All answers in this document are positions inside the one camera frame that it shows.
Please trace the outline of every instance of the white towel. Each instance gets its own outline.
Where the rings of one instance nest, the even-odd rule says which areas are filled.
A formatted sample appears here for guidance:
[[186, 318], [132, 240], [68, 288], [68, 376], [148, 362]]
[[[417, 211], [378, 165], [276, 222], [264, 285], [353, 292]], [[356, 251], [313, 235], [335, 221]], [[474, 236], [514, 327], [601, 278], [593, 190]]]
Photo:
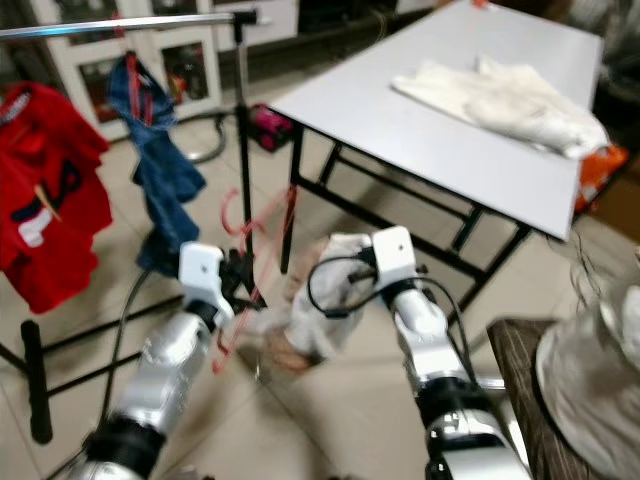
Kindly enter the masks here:
[[[368, 235], [333, 234], [322, 252], [321, 261], [339, 256], [351, 256], [371, 245]], [[287, 307], [272, 307], [256, 312], [247, 322], [245, 332], [267, 335], [269, 331], [284, 328], [284, 335], [291, 347], [301, 355], [327, 359], [339, 353], [347, 338], [362, 318], [362, 309], [347, 318], [328, 319], [318, 311], [307, 295], [307, 281], [316, 302], [323, 308], [351, 305], [362, 299], [371, 282], [352, 284], [348, 276], [362, 269], [364, 264], [357, 260], [341, 260], [327, 263], [316, 270], [310, 280], [306, 280]]]
[[455, 118], [582, 159], [609, 145], [591, 112], [560, 95], [529, 65], [480, 57], [473, 71], [426, 62], [392, 87]]

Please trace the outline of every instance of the clothing rack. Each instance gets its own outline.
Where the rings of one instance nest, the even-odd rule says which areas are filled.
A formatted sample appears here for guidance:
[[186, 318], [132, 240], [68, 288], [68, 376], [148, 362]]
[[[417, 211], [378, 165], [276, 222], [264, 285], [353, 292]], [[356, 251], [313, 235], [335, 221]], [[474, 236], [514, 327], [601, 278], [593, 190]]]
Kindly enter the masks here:
[[[0, 42], [25, 39], [39, 39], [43, 37], [60, 37], [80, 35], [87, 32], [118, 31], [118, 30], [144, 30], [144, 29], [170, 29], [194, 25], [231, 25], [233, 27], [234, 55], [235, 55], [235, 115], [238, 124], [238, 144], [240, 146], [240, 162], [242, 170], [243, 208], [244, 219], [251, 219], [251, 184], [249, 171], [249, 137], [248, 137], [248, 108], [246, 105], [247, 91], [247, 45], [244, 39], [244, 27], [258, 24], [258, 14], [253, 11], [207, 13], [198, 15], [174, 15], [160, 17], [118, 18], [94, 22], [79, 22], [58, 25], [42, 25], [25, 28], [13, 28], [0, 30]], [[253, 276], [253, 242], [251, 234], [246, 238], [246, 260], [248, 273], [245, 287], [249, 291], [255, 288]], [[126, 320], [142, 318], [153, 312], [167, 310], [180, 304], [181, 297], [173, 297], [141, 310], [131, 313]], [[49, 345], [43, 345], [40, 339], [38, 324], [32, 320], [26, 320], [21, 325], [21, 336], [24, 344], [24, 358], [12, 352], [0, 343], [0, 358], [5, 359], [10, 365], [19, 370], [27, 378], [29, 386], [29, 403], [31, 406], [31, 436], [40, 443], [46, 444], [53, 438], [49, 399], [70, 388], [76, 387], [95, 377], [98, 377], [111, 368], [120, 367], [136, 360], [140, 353], [129, 355], [104, 367], [98, 368], [80, 377], [74, 378], [62, 385], [48, 388], [47, 376], [44, 368], [44, 356], [54, 350], [92, 337], [96, 334], [108, 331], [118, 326], [119, 321], [114, 320], [97, 327], [82, 331], [75, 335], [61, 339]]]

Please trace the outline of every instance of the red shirt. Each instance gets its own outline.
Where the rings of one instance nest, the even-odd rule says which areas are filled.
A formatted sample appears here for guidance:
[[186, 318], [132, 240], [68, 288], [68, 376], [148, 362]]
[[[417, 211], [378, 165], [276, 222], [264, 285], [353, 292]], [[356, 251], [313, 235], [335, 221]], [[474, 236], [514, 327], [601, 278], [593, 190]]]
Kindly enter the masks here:
[[42, 313], [85, 289], [98, 264], [93, 235], [111, 223], [111, 212], [95, 169], [109, 145], [66, 98], [35, 83], [7, 95], [0, 119], [7, 116], [0, 126], [0, 270]]

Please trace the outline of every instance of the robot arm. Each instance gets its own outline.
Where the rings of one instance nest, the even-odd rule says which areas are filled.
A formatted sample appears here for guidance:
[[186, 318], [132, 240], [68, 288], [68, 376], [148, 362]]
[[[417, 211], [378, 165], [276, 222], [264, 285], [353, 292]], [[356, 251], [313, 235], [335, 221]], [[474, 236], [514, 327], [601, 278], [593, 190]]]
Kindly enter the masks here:
[[417, 286], [409, 232], [372, 235], [377, 290], [393, 315], [414, 398], [426, 431], [431, 480], [530, 480], [485, 392], [447, 333], [443, 311]]
[[187, 243], [180, 252], [184, 309], [145, 342], [138, 369], [103, 425], [92, 434], [86, 461], [69, 480], [144, 480], [187, 401], [207, 358], [213, 332], [234, 317], [222, 295], [222, 251]]

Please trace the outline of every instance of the blue jeans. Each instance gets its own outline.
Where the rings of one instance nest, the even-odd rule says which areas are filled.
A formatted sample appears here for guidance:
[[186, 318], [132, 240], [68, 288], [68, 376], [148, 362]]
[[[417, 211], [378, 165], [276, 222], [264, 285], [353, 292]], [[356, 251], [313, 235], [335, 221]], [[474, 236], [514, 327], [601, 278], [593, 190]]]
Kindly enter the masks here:
[[[169, 138], [169, 128], [175, 124], [173, 102], [147, 69], [139, 61], [136, 63], [140, 77], [137, 101], [142, 119], [132, 112], [126, 57], [111, 71], [108, 100], [127, 123], [131, 139], [138, 148], [140, 161], [133, 182], [143, 189], [147, 211], [154, 224], [137, 262], [142, 268], [177, 276], [180, 246], [196, 240], [200, 233], [182, 203], [193, 200], [206, 182]], [[150, 124], [144, 121], [147, 99], [151, 100]]]

